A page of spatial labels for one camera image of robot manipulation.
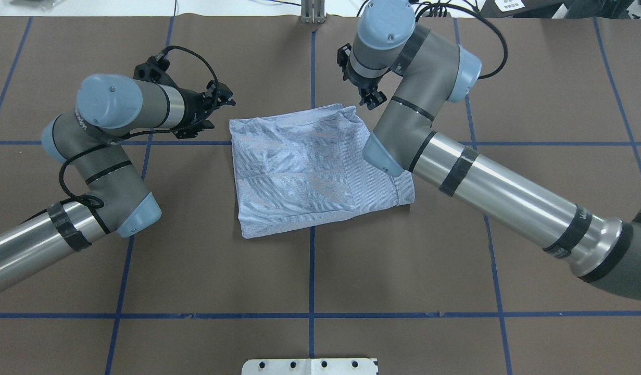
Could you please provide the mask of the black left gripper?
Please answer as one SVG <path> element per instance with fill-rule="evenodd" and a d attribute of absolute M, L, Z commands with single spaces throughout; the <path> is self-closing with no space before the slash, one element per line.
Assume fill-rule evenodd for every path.
<path fill-rule="evenodd" d="M 235 105 L 234 93 L 224 83 L 209 81 L 206 89 L 205 93 L 182 90 L 185 105 L 182 125 L 173 128 L 178 140 L 194 139 L 202 131 L 213 130 L 214 125 L 208 120 L 213 111 L 224 105 Z"/>

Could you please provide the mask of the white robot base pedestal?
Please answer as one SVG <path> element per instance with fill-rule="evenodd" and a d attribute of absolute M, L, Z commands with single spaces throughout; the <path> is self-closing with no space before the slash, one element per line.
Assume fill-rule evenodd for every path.
<path fill-rule="evenodd" d="M 378 374 L 377 359 L 372 358 L 292 358 L 252 359 L 242 374 Z"/>

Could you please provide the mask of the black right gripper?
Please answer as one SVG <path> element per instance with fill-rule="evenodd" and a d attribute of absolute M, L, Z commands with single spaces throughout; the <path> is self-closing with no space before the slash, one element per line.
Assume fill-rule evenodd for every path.
<path fill-rule="evenodd" d="M 385 75 L 385 69 L 357 69 L 349 67 L 348 80 L 358 88 L 360 105 L 365 105 L 368 110 L 373 110 L 387 102 L 387 97 L 378 90 L 378 84 Z"/>

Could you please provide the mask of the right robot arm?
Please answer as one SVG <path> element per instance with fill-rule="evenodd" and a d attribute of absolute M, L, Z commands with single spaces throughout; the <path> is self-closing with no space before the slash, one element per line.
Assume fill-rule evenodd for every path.
<path fill-rule="evenodd" d="M 361 152 L 368 164 L 417 175 L 565 261 L 583 282 L 641 301 L 641 209 L 630 222 L 598 217 L 433 130 L 442 105 L 467 96 L 482 64 L 420 24 L 410 2 L 366 2 L 337 64 L 362 105 L 387 104 Z"/>

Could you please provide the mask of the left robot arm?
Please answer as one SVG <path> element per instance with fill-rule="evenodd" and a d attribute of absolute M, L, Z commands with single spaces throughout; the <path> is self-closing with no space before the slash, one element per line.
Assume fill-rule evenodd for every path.
<path fill-rule="evenodd" d="M 213 128 L 208 117 L 216 109 L 234 104 L 232 90 L 215 79 L 199 93 L 166 79 L 85 78 L 73 110 L 41 137 L 60 163 L 66 198 L 0 235 L 0 293 L 111 233 L 129 238 L 156 223 L 161 208 L 122 142 L 147 130 L 196 137 Z"/>

